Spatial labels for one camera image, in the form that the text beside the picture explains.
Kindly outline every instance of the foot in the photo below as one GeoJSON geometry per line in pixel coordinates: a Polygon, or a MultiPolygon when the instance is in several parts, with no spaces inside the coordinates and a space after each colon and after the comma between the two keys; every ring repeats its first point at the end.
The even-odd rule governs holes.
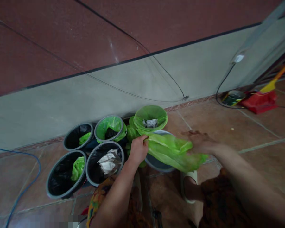
{"type": "Polygon", "coordinates": [[[204,201],[204,195],[200,185],[197,185],[192,177],[184,178],[184,194],[188,200],[204,201]]]}

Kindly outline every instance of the green garbage bag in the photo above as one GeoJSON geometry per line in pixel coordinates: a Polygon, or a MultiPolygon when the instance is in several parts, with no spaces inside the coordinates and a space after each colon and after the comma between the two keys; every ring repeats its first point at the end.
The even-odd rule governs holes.
{"type": "Polygon", "coordinates": [[[137,129],[141,130],[142,135],[146,135],[148,132],[154,132],[161,130],[168,122],[167,112],[160,106],[148,105],[138,110],[134,116],[133,122],[137,129]],[[143,124],[143,120],[157,119],[158,126],[156,128],[146,128],[143,124]]]}
{"type": "Polygon", "coordinates": [[[98,143],[102,143],[106,140],[105,133],[108,128],[117,132],[122,129],[122,131],[117,134],[117,137],[113,139],[115,142],[122,140],[127,135],[126,124],[121,120],[121,118],[118,116],[108,116],[101,120],[96,126],[95,137],[98,143]]]}
{"type": "Polygon", "coordinates": [[[130,117],[129,125],[127,126],[127,131],[127,139],[129,140],[129,143],[131,143],[133,139],[136,139],[140,136],[137,131],[137,127],[134,125],[134,116],[130,117]]]}
{"type": "Polygon", "coordinates": [[[85,157],[77,158],[73,164],[73,170],[71,176],[72,181],[77,181],[79,179],[84,167],[85,167],[85,157]]]}
{"type": "Polygon", "coordinates": [[[90,135],[91,135],[91,132],[86,133],[84,136],[81,136],[79,138],[79,145],[84,144],[89,139],[90,135]]]}
{"type": "Polygon", "coordinates": [[[204,154],[187,154],[187,151],[193,148],[190,141],[176,138],[173,135],[158,135],[153,133],[148,133],[147,135],[149,136],[148,153],[157,160],[179,171],[187,173],[197,170],[208,157],[208,155],[204,154]]]}

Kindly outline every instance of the wall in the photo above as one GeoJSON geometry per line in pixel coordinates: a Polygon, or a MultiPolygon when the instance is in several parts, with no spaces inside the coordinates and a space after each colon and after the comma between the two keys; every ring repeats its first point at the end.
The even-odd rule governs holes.
{"type": "MultiPolygon", "coordinates": [[[[259,23],[280,2],[84,0],[151,52],[259,23]]],[[[0,96],[146,54],[74,0],[0,0],[0,96]]]]}
{"type": "MultiPolygon", "coordinates": [[[[228,64],[254,29],[218,36],[163,52],[156,58],[175,78],[190,100],[214,94],[228,64]]],[[[285,40],[285,18],[278,20],[238,63],[222,91],[251,83],[247,75],[285,40]]],[[[117,88],[150,99],[175,101],[180,90],[152,57],[90,73],[117,88]]],[[[130,115],[144,105],[170,107],[130,96],[80,75],[0,97],[0,147],[12,149],[65,134],[74,125],[106,115],[130,115]]]]}

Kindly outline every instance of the small can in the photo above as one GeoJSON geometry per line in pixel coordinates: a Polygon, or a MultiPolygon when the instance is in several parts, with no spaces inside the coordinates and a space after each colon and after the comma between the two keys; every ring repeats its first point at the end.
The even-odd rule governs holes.
{"type": "Polygon", "coordinates": [[[239,90],[230,90],[222,99],[222,103],[228,106],[235,106],[245,98],[245,93],[239,90]]]}

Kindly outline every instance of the white slipper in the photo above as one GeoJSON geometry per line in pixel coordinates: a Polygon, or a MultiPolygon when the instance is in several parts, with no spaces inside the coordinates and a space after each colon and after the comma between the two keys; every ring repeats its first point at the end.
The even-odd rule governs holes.
{"type": "Polygon", "coordinates": [[[142,197],[142,188],[141,188],[141,184],[140,184],[140,176],[139,176],[138,171],[135,173],[133,186],[138,187],[138,189],[139,189],[139,203],[140,203],[139,211],[142,212],[143,211],[143,203],[142,203],[143,197],[142,197]]]}
{"type": "Polygon", "coordinates": [[[193,180],[195,180],[196,184],[197,184],[197,171],[193,171],[193,172],[188,172],[188,173],[182,173],[180,172],[180,191],[181,191],[181,195],[183,197],[183,199],[189,203],[189,204],[194,204],[195,200],[188,200],[185,196],[185,190],[184,190],[184,179],[186,176],[189,176],[191,178],[193,178],[193,180]]]}

